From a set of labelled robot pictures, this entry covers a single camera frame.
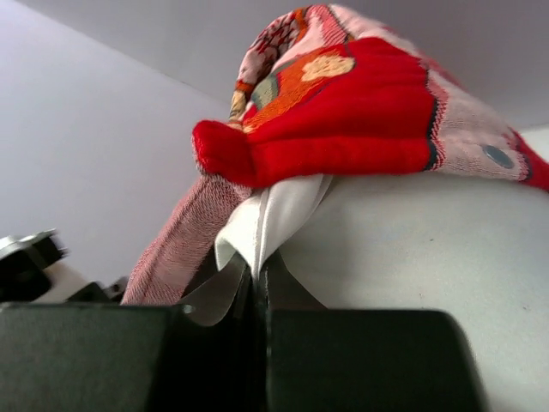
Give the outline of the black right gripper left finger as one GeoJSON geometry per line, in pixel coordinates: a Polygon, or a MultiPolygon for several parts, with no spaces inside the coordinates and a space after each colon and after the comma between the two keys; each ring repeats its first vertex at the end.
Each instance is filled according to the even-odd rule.
{"type": "Polygon", "coordinates": [[[245,411],[249,288],[234,256],[172,306],[4,304],[1,408],[245,411]]]}

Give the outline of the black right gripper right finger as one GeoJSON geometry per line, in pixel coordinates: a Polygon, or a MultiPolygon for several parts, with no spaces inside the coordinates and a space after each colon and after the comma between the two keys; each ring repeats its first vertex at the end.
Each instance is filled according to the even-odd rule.
{"type": "Polygon", "coordinates": [[[328,309],[287,269],[263,265],[256,296],[270,411],[484,411],[460,325],[446,312],[328,309]]]}

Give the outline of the white pillow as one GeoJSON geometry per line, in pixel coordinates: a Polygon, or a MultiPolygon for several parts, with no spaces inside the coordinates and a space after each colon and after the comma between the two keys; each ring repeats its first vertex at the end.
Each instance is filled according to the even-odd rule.
{"type": "Polygon", "coordinates": [[[215,241],[257,274],[279,251],[325,306],[434,308],[465,330],[494,411],[548,408],[548,195],[420,173],[289,179],[215,241]]]}

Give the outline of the red patterned pillowcase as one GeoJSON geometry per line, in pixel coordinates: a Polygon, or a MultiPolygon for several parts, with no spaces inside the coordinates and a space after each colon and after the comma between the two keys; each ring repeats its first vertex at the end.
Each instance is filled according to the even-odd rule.
{"type": "Polygon", "coordinates": [[[542,190],[548,165],[488,105],[380,21],[338,4],[278,17],[240,65],[225,122],[192,132],[200,178],[130,274],[123,303],[172,305],[208,254],[257,275],[335,176],[440,172],[542,190]]]}

